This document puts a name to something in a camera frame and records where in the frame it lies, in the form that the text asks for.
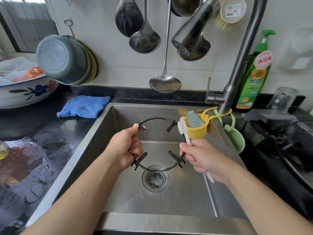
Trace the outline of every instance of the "green pump cap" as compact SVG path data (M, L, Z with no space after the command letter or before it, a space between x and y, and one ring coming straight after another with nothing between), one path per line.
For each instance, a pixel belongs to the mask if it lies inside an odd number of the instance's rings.
M255 52L263 52L268 49L268 43L266 42L266 39L269 35L275 35L276 32L273 30L264 30L262 31L262 35L264 35L264 39L261 43L258 43L258 45L254 48Z

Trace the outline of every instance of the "kitchen faucet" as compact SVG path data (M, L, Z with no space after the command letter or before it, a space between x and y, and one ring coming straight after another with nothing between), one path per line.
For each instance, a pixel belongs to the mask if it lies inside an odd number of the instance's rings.
M213 16L212 13L216 2L216 0L206 0L203 5L195 11L192 17L177 31L171 41L174 46L179 49L179 51L189 55L189 52L199 39L199 36L204 28L204 24L210 17ZM219 106L217 110L220 114L227 113L233 104L238 85L244 71L246 59L260 26L260 22L263 18L266 4L267 0L254 0L252 14L244 39L242 41L229 82L225 86L222 94L209 92L209 79L205 103L218 104Z

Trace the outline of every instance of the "wet countertop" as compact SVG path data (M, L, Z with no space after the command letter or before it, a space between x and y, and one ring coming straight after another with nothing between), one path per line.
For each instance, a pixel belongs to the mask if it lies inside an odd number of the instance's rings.
M36 104L0 109L0 234L19 234L96 119L57 118L65 88Z

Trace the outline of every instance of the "stainless steel sink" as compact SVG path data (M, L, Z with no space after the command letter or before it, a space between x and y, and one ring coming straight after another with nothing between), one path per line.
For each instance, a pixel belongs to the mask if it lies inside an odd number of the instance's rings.
M96 120L83 142L41 201L27 225L36 221L83 171L103 152L112 136L136 122L163 117L178 121L187 110L205 108L110 103ZM183 142L177 127L169 133L170 122L151 120L144 124L148 133L139 132L143 150L141 164L168 168L176 161ZM244 166L218 121L211 121L206 136L210 142ZM128 232L256 234L228 188L211 183L187 163L162 173L150 173L135 166L125 170L116 182L97 226L99 230Z

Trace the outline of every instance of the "black metal ring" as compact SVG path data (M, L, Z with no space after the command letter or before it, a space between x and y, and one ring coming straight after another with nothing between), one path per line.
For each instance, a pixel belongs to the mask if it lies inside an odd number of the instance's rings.
M167 119L167 118L155 117L155 118L150 118L150 119L144 120L143 122L140 122L139 124L142 125L143 123L145 123L145 122L147 122L147 121L149 121L149 120L156 120L156 119L159 119L159 120L166 120L166 121L168 121L168 122L174 123L174 121L169 120L169 119ZM183 153L182 153L182 156L180 157L180 159L183 159L183 157L185 156L185 154L186 154L186 153L183 152ZM177 166L177 165L178 165L178 162L176 162L173 166L171 166L171 167L169 167L169 168L166 168L166 169L163 169L163 170L156 170L156 169L153 169L153 170L152 170L152 169L148 169L148 168L144 167L143 165L139 164L139 166L140 166L142 169L144 169L144 170L146 170L146 171L150 171L150 172L163 172L163 171L168 171L168 170L174 168L174 167Z

